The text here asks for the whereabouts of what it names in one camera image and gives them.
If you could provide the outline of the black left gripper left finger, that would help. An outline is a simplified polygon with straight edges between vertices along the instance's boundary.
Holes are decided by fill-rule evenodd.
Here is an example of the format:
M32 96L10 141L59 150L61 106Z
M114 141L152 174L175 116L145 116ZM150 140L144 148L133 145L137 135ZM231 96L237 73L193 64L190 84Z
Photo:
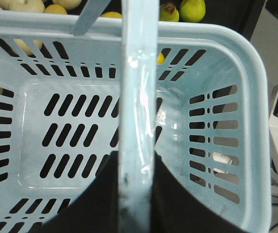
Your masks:
M112 151L100 173L73 202L41 227L43 233L116 233L118 152Z

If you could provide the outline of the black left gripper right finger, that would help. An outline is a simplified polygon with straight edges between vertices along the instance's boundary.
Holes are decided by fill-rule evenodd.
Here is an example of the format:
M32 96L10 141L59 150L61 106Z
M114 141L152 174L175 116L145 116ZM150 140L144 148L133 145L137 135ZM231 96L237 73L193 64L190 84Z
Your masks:
M243 233L192 196L154 154L152 233Z

